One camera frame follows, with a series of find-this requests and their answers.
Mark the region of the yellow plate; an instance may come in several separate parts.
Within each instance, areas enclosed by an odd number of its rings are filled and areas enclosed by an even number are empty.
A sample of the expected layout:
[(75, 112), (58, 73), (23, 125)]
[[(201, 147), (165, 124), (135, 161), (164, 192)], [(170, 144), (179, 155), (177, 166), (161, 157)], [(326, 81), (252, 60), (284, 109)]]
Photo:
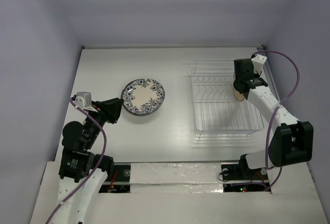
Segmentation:
[(245, 91), (244, 79), (240, 74), (234, 73), (233, 76), (233, 90), (236, 100), (242, 102), (245, 97), (243, 95)]

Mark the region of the blue floral patterned plate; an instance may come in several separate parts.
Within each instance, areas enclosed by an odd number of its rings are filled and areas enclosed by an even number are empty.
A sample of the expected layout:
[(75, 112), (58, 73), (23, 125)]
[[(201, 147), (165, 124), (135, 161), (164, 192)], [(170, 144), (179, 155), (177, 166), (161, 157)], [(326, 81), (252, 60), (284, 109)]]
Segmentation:
[(122, 93), (123, 107), (136, 116), (146, 116), (157, 111), (165, 100), (162, 84), (154, 79), (139, 78), (128, 83)]

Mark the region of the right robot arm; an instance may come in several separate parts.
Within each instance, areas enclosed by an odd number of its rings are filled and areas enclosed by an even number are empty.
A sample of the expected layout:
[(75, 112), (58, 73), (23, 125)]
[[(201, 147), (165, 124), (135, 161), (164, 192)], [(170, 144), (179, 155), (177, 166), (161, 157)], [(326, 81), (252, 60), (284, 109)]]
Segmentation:
[(300, 121), (273, 95), (261, 77), (267, 57), (234, 60), (234, 93), (239, 101), (247, 100), (268, 122), (265, 149), (240, 157), (237, 172), (248, 179), (256, 169), (283, 167), (308, 162), (312, 158), (314, 128)]

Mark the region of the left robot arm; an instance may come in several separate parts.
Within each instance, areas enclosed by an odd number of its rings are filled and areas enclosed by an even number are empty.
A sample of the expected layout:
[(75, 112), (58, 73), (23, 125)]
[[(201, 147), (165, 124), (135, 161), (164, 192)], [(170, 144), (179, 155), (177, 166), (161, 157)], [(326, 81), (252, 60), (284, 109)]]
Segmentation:
[(87, 223), (101, 185), (114, 174), (114, 162), (105, 154), (106, 123), (117, 123), (123, 100), (92, 101), (88, 92), (79, 92), (70, 104), (86, 119), (71, 121), (62, 130), (62, 157), (56, 212), (50, 223)]

